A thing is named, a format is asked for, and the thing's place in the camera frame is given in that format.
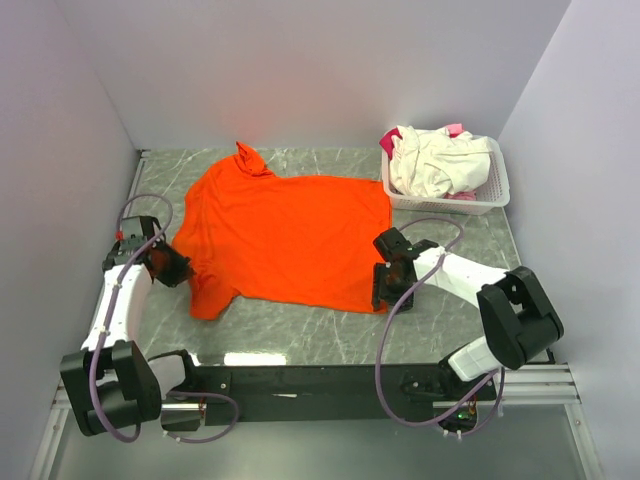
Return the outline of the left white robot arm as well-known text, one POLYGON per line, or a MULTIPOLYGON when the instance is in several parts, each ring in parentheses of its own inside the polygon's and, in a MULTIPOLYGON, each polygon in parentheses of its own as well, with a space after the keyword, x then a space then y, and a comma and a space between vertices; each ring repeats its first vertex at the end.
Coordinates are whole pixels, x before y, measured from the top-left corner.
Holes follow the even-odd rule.
POLYGON ((120 220, 116 242, 102 263, 103 287, 89 335, 64 356, 61 380, 76 423, 90 437, 113 429, 138 429, 157 419, 162 401, 193 399, 200 378, 189 354, 172 351, 148 360, 137 345, 146 297, 154 282, 175 287, 193 271, 189 259, 166 242, 153 216, 120 220))

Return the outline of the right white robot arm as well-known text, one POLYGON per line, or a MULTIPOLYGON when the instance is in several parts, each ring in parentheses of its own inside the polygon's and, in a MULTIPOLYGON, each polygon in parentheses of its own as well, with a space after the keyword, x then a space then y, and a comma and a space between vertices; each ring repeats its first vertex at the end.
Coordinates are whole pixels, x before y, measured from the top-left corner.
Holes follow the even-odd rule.
POLYGON ((373 242, 383 261, 374 266, 372 306, 389 320, 411 310, 423 285, 444 290, 475 307, 483 335, 430 367, 424 380, 403 388, 434 399, 460 399, 476 379, 500 368, 517 370, 564 335, 564 326, 535 273, 504 270, 450 252, 430 240, 411 243, 391 228, 373 242))

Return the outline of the orange t shirt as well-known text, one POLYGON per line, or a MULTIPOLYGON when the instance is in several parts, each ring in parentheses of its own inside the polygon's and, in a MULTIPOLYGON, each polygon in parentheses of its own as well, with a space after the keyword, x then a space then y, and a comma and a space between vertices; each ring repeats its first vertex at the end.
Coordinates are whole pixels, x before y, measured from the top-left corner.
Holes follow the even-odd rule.
POLYGON ((381 182, 281 177, 240 143, 184 198, 173 246, 194 270, 190 314, 214 320, 237 296, 371 313, 373 241, 391 222, 381 182))

